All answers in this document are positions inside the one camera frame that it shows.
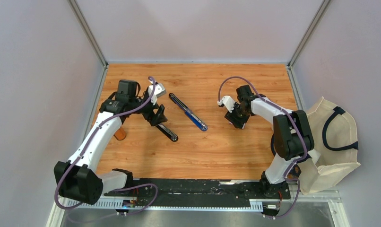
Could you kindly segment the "black stapler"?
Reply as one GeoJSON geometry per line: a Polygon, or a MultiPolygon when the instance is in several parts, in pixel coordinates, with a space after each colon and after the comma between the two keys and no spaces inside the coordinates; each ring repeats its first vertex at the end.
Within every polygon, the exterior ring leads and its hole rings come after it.
{"type": "Polygon", "coordinates": [[[170,130],[167,126],[164,124],[158,124],[156,126],[157,129],[159,129],[168,139],[170,139],[172,142],[178,141],[178,135],[175,134],[172,130],[170,130]]]}

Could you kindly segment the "blue stapler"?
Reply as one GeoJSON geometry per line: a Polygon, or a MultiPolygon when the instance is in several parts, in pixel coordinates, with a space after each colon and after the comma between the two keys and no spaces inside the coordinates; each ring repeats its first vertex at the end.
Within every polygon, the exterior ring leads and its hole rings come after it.
{"type": "Polygon", "coordinates": [[[174,93],[169,93],[169,98],[178,105],[183,111],[184,114],[201,130],[207,131],[208,126],[196,115],[192,112],[192,110],[185,105],[174,93]]]}

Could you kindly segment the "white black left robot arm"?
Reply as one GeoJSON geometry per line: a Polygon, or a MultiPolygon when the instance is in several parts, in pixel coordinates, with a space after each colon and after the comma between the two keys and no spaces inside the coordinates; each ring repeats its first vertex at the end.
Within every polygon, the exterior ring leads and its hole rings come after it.
{"type": "Polygon", "coordinates": [[[157,103],[166,89],[152,76],[148,80],[151,84],[143,96],[139,96],[138,82],[120,80],[117,91],[101,104],[96,122],[79,148],[66,162],[57,162],[54,167],[57,183],[54,200],[58,207],[66,209],[59,203],[59,197],[93,205],[107,192],[118,191],[123,196],[134,192],[132,172],[118,168],[102,175],[95,172],[110,140],[125,137],[121,126],[131,114],[143,115],[153,127],[167,121],[165,107],[157,103]]]}

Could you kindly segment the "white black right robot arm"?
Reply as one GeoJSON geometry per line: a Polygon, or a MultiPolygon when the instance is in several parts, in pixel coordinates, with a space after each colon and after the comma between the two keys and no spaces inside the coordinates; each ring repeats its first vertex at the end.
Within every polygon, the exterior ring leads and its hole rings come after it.
{"type": "Polygon", "coordinates": [[[290,110],[272,102],[264,95],[254,94],[250,86],[236,90],[237,101],[230,96],[222,97],[218,106],[225,107],[225,118],[238,129],[243,129],[251,116],[260,116],[272,125],[275,156],[269,168],[262,174],[260,193],[272,198],[278,193],[278,184],[299,159],[305,158],[314,148],[314,139],[307,114],[303,110],[290,110]]]}

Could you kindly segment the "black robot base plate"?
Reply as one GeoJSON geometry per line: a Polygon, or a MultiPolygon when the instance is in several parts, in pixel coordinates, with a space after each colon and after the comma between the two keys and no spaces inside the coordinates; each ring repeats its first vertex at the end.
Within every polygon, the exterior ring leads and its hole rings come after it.
{"type": "Polygon", "coordinates": [[[164,192],[180,193],[234,193],[236,195],[251,196],[256,194],[260,198],[266,198],[261,191],[258,181],[246,180],[212,180],[212,179],[164,179],[164,178],[138,178],[132,183],[132,186],[140,186],[139,189],[133,189],[126,192],[107,192],[110,194],[144,193],[143,188],[150,188],[157,194],[160,190],[164,192]]]}

